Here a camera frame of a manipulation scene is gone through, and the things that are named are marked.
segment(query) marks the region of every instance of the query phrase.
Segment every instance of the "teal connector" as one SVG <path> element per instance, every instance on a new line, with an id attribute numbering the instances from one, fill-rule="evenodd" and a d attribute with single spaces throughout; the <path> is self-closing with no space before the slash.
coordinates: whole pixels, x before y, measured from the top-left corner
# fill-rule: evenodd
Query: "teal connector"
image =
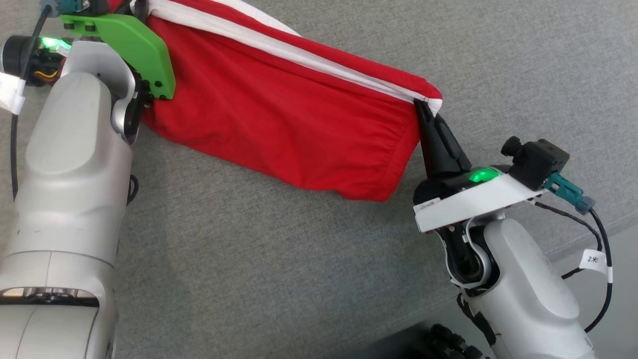
<path id="1" fill-rule="evenodd" d="M 57 9 L 61 13 L 75 13 L 85 10 L 82 0 L 57 0 Z"/>
<path id="2" fill-rule="evenodd" d="M 578 213 L 586 215 L 596 203 L 593 199 L 583 196 L 583 191 L 558 173 L 553 173 L 545 182 L 545 189 L 571 203 Z"/>

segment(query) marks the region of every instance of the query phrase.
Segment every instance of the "cable label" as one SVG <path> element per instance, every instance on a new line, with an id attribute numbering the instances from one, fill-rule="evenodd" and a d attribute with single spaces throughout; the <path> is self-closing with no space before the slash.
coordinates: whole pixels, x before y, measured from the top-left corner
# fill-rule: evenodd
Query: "cable label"
<path id="1" fill-rule="evenodd" d="M 14 114 L 20 114 L 24 105 L 25 80 L 20 77 L 0 72 L 0 109 L 9 110 Z"/>
<path id="2" fill-rule="evenodd" d="M 599 271 L 608 277 L 611 273 L 607 267 L 607 258 L 605 254 L 593 249 L 586 249 L 582 253 L 581 263 L 578 268 Z"/>

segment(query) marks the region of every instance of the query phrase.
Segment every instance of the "white label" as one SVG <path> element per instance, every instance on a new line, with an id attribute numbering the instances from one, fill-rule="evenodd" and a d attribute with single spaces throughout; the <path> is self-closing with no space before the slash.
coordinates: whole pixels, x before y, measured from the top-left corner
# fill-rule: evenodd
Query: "white label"
<path id="1" fill-rule="evenodd" d="M 581 263 L 578 268 L 591 269 L 603 274 L 609 274 L 609 270 L 607 269 L 607 257 L 603 252 L 593 249 L 586 249 L 582 253 Z"/>
<path id="2" fill-rule="evenodd" d="M 64 57 L 69 57 L 69 50 L 66 47 L 58 46 L 56 52 Z"/>
<path id="3" fill-rule="evenodd" d="M 431 205 L 433 205 L 434 203 L 440 202 L 441 198 L 437 197 L 431 201 L 428 202 L 423 202 L 421 204 L 417 204 L 416 206 L 414 206 L 414 214 L 417 214 L 420 210 L 426 208 L 426 207 L 430 207 Z"/>
<path id="4" fill-rule="evenodd" d="M 0 109 L 20 114 L 24 104 L 24 85 L 25 81 L 20 80 L 20 77 L 0 72 Z"/>

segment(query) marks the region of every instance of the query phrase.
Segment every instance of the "yellow wire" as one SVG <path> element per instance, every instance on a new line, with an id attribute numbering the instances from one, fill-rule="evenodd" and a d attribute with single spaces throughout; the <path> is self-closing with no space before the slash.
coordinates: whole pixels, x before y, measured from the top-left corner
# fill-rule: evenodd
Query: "yellow wire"
<path id="1" fill-rule="evenodd" d="M 42 72 L 42 71 L 36 71 L 35 72 L 36 75 L 40 75 L 40 76 L 44 76 L 48 79 L 53 79 L 56 75 L 57 75 L 57 71 L 52 73 L 51 75 L 47 75 L 46 73 Z"/>

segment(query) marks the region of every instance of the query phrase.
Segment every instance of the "red cloth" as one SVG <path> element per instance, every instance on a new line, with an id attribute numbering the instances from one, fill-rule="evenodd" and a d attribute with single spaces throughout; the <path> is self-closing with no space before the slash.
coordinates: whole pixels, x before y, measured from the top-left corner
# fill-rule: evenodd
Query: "red cloth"
<path id="1" fill-rule="evenodd" d="M 176 0 L 428 98 L 412 74 L 266 26 L 211 0 Z M 419 141 L 414 105 L 224 36 L 150 16 L 177 89 L 144 122 L 167 139 L 309 190 L 385 201 Z"/>
<path id="2" fill-rule="evenodd" d="M 113 12 L 115 8 L 117 8 L 117 5 L 122 3 L 122 0 L 108 0 L 108 2 L 111 4 L 111 12 Z"/>

